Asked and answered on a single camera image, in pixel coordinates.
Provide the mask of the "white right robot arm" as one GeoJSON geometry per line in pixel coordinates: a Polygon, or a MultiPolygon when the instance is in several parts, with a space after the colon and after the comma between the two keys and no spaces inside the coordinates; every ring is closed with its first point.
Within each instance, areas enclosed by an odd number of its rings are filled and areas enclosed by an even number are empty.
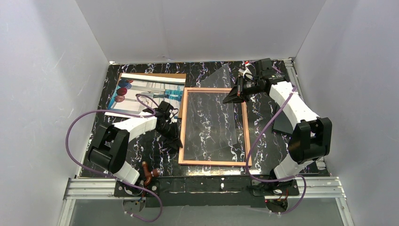
{"type": "Polygon", "coordinates": [[[294,179],[309,164],[330,153],[332,122],[328,117],[321,118],[299,97],[287,76],[281,74],[259,75],[252,79],[248,74],[239,76],[224,104],[243,103],[249,96],[266,93],[280,109],[261,131],[263,134],[281,113],[284,113],[293,132],[288,143],[288,154],[270,172],[270,179],[260,179],[262,183],[283,182],[294,179]]]}

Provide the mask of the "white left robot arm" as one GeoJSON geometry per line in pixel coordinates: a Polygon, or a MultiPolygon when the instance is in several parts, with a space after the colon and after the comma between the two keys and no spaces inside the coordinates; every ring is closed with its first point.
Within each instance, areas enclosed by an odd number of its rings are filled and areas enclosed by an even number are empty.
{"type": "Polygon", "coordinates": [[[126,161],[128,144],[138,136],[153,130],[160,133],[164,138],[163,142],[171,148],[179,150],[183,147],[178,126],[170,117],[162,113],[153,115],[142,112],[138,117],[101,125],[95,132],[89,148],[88,160],[116,178],[134,185],[140,174],[126,161]]]}

